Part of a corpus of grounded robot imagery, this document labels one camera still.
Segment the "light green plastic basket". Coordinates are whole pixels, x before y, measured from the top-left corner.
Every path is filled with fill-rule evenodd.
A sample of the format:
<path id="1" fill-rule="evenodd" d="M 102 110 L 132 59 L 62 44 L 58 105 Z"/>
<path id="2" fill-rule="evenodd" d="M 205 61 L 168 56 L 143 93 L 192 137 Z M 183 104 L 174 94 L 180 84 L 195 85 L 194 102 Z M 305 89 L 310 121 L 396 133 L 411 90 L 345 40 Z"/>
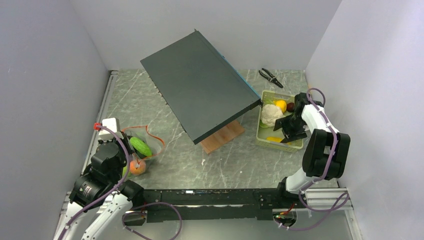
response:
<path id="1" fill-rule="evenodd" d="M 261 93 L 261 102 L 264 105 L 273 104 L 275 101 L 284 100 L 286 103 L 293 103 L 295 101 L 294 95 L 282 94 L 270 90 L 263 90 Z M 295 153 L 304 147 L 304 139 L 299 139 L 289 143 L 279 143 L 266 140 L 267 137 L 284 138 L 281 130 L 274 131 L 273 127 L 264 125 L 260 120 L 262 109 L 259 110 L 257 128 L 256 128 L 256 144 L 262 147 L 272 148 L 289 153 Z"/>

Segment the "clear zip top bag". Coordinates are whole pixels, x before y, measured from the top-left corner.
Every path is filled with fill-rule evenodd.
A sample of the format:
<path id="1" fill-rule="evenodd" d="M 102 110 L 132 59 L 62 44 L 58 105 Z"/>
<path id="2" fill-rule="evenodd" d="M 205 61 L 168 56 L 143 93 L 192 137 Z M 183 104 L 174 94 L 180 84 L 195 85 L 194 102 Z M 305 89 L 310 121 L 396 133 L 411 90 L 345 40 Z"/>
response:
<path id="1" fill-rule="evenodd" d="M 147 125 L 130 126 L 122 130 L 128 138 L 131 150 L 129 176 L 139 176 L 148 172 L 165 149 L 165 142 L 149 132 Z"/>

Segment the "orange fruit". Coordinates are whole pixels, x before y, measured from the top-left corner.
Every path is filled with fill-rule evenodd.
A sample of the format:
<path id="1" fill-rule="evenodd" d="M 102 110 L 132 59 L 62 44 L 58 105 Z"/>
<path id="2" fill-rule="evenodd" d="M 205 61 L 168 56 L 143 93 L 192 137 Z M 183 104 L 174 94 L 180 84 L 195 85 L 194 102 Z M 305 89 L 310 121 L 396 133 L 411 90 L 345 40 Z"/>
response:
<path id="1" fill-rule="evenodd" d="M 144 160 L 132 160 L 129 165 L 129 172 L 134 176 L 141 175 L 146 171 L 146 166 L 147 165 Z"/>

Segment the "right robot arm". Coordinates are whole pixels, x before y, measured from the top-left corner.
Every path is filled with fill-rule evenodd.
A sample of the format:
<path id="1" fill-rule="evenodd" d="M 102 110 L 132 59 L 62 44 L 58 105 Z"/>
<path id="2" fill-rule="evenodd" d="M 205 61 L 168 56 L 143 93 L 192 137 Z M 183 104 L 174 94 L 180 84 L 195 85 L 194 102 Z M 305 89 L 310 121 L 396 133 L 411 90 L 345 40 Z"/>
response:
<path id="1" fill-rule="evenodd" d="M 287 208 L 313 184 L 322 180 L 339 179 L 345 170 L 351 138 L 337 130 L 327 117 L 324 102 L 301 92 L 294 97 L 293 113 L 275 121 L 274 131 L 284 136 L 282 143 L 302 140 L 310 131 L 301 168 L 283 179 L 284 189 L 275 194 L 276 203 Z"/>

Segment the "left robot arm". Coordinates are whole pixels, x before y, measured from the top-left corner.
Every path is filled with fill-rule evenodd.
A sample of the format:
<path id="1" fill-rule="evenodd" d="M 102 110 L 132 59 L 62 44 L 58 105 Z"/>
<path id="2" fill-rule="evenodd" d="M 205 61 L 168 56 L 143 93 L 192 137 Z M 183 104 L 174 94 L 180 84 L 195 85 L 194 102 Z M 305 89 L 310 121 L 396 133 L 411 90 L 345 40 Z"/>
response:
<path id="1" fill-rule="evenodd" d="M 64 220 L 54 239 L 102 240 L 111 224 L 126 211 L 137 210 L 143 205 L 144 189 L 126 180 L 115 191 L 106 209 L 97 214 L 105 202 L 101 196 L 112 194 L 126 165 L 126 155 L 118 140 L 108 140 L 97 147 L 91 163 L 74 183 Z"/>

